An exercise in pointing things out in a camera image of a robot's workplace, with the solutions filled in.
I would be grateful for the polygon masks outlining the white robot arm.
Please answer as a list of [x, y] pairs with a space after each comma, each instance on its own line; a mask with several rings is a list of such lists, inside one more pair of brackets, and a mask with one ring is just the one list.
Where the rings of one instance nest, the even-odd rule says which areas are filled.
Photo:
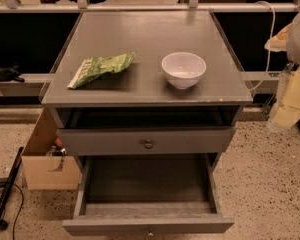
[[298, 66], [294, 73], [281, 75], [277, 101], [269, 114], [268, 129], [280, 133], [300, 120], [300, 12], [290, 24], [266, 42], [265, 48], [273, 52], [285, 51], [288, 60]]

